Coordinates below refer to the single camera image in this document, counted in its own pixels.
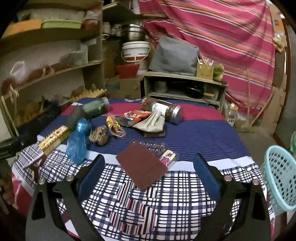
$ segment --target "red basket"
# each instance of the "red basket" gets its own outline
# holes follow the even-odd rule
[[[119,73],[120,78],[131,79],[137,76],[139,67],[139,64],[117,65],[116,70]]]

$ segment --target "white bucket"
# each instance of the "white bucket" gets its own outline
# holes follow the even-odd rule
[[[125,62],[139,62],[148,56],[150,45],[145,41],[127,42],[122,45],[121,57]]]
[[[137,62],[137,64],[140,65],[137,75],[144,74],[148,71],[148,61],[147,60],[145,60],[145,59],[141,60],[141,61]]]

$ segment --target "hand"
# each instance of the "hand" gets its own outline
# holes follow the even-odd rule
[[[9,205],[12,205],[15,203],[15,195],[13,193],[13,185],[12,185],[12,172],[7,173],[7,178],[2,179],[0,178],[0,187],[4,189],[4,193],[2,195],[3,199],[6,200],[6,202]]]

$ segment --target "shelf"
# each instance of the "shelf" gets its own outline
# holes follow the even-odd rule
[[[27,87],[29,87],[29,86],[37,83],[37,82],[40,82],[42,80],[46,80],[46,79],[48,79],[50,77],[53,77],[53,76],[56,76],[56,75],[59,75],[59,74],[67,73],[67,72],[70,72],[70,71],[75,70],[75,69],[82,69],[82,68],[87,68],[89,66],[99,65],[101,63],[102,63],[102,61],[95,61],[95,62],[93,61],[93,62],[90,62],[88,64],[84,64],[84,65],[80,65],[80,66],[76,66],[76,67],[72,67],[72,68],[68,68],[68,69],[63,69],[63,70],[57,71],[57,72],[55,72],[53,74],[47,74],[45,76],[42,76],[42,77],[40,77],[38,79],[35,79],[35,80],[33,80],[33,81],[29,82],[29,83],[26,83],[26,84],[16,88],[16,90],[20,91],[20,90],[25,89],[25,88],[27,88]],[[4,99],[8,99],[8,98],[9,98],[8,94],[4,96]]]
[[[184,80],[196,80],[196,81],[210,83],[210,84],[214,84],[214,85],[227,86],[227,83],[225,83],[225,82],[219,82],[219,81],[213,81],[213,80],[205,80],[205,79],[197,78],[195,76],[180,75],[180,74],[169,74],[169,73],[148,71],[147,73],[144,73],[143,76],[178,78],[178,79],[184,79]]]
[[[103,22],[116,24],[140,18],[140,14],[135,14],[131,10],[122,6],[119,2],[110,3],[103,6]]]
[[[35,44],[81,39],[89,40],[99,34],[97,29],[40,28],[20,32],[0,39],[0,55]]]
[[[101,4],[101,0],[29,0],[25,8],[49,7],[87,10]]]
[[[148,96],[162,97],[162,98],[167,98],[167,99],[188,100],[188,101],[194,101],[194,102],[199,102],[199,103],[205,103],[205,104],[220,106],[219,101],[214,101],[214,100],[206,99],[206,98],[204,98],[204,99],[190,98],[185,93],[183,93],[182,91],[169,91],[168,93],[165,93],[165,94],[150,92],[148,94]]]

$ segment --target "brown jar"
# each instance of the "brown jar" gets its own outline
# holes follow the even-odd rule
[[[141,102],[141,108],[147,111],[159,111],[167,121],[175,124],[179,124],[183,119],[183,109],[181,106],[152,97],[144,97]]]

